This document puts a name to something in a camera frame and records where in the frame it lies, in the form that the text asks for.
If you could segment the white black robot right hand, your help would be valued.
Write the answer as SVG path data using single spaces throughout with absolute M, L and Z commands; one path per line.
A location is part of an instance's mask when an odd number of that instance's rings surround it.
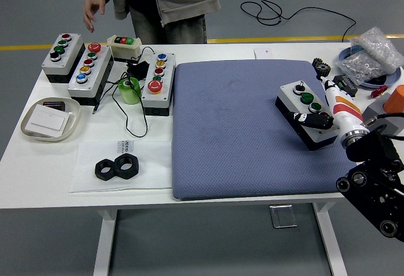
M 363 131 L 365 135 L 368 134 L 369 130 L 363 125 L 362 113 L 355 105 L 353 98 L 326 77 L 320 77 L 319 80 L 323 86 L 331 116 L 288 112 L 287 117 L 294 123 L 309 128 L 330 129 L 332 125 L 335 125 L 342 136 L 353 131 Z

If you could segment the person's right hand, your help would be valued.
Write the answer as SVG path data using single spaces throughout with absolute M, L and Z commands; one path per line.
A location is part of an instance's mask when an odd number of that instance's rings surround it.
M 86 29 L 93 33 L 95 30 L 94 23 L 97 21 L 95 14 L 105 14 L 105 0 L 85 0 L 83 4 L 83 23 Z

